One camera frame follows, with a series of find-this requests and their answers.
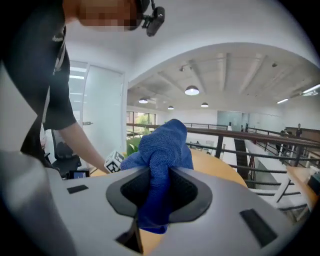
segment camera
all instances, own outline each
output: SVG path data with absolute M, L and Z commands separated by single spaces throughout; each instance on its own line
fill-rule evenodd
M 141 6 L 143 6 L 143 13 L 146 11 L 146 7 L 149 5 L 149 0 L 142 0 Z M 165 22 L 166 11 L 165 8 L 158 6 L 156 7 L 154 0 L 151 0 L 152 15 L 143 15 L 144 23 L 143 29 L 146 29 L 148 37 L 153 37 L 161 25 Z

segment black rubber pad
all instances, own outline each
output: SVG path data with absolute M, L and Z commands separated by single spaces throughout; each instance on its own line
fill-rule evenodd
M 258 215 L 258 213 L 254 209 L 241 211 L 240 215 L 248 225 L 249 229 L 251 230 L 261 247 L 265 247 L 278 237 L 278 235 Z
M 80 192 L 82 190 L 87 190 L 87 189 L 88 189 L 88 187 L 86 185 L 73 186 L 73 187 L 67 188 L 69 194 L 77 193 L 77 192 Z

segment door handle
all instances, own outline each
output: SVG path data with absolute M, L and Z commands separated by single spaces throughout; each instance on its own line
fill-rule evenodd
M 92 125 L 93 124 L 93 122 L 82 122 L 82 125 L 84 125 L 84 126 L 90 126 L 90 125 Z

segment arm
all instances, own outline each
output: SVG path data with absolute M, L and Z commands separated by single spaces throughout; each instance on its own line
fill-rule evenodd
M 41 124 L 41 130 L 40 130 L 40 142 L 41 142 L 41 147 L 44 150 L 47 143 L 47 137 L 46 137 L 44 126 L 42 124 Z
M 95 150 L 89 141 L 84 130 L 75 122 L 74 124 L 59 130 L 61 137 L 68 146 L 83 160 L 100 169 L 105 173 L 109 173 L 105 168 L 105 159 Z

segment wooden desk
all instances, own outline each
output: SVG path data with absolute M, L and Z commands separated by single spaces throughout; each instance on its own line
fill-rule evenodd
M 309 168 L 287 166 L 287 174 L 294 185 L 298 188 L 301 195 L 305 198 L 310 211 L 315 207 L 319 196 L 308 186 L 310 177 Z
M 196 149 L 191 149 L 193 169 L 195 171 L 216 176 L 225 180 L 236 182 L 247 188 L 246 183 L 241 176 L 227 163 L 222 160 L 201 152 Z M 91 177 L 107 175 L 101 170 L 96 170 Z M 160 243 L 163 234 L 155 234 L 140 229 L 141 242 L 143 246 L 143 255 L 148 255 Z
M 224 161 L 195 149 L 191 149 L 191 154 L 195 171 L 236 182 L 247 188 L 241 176 Z

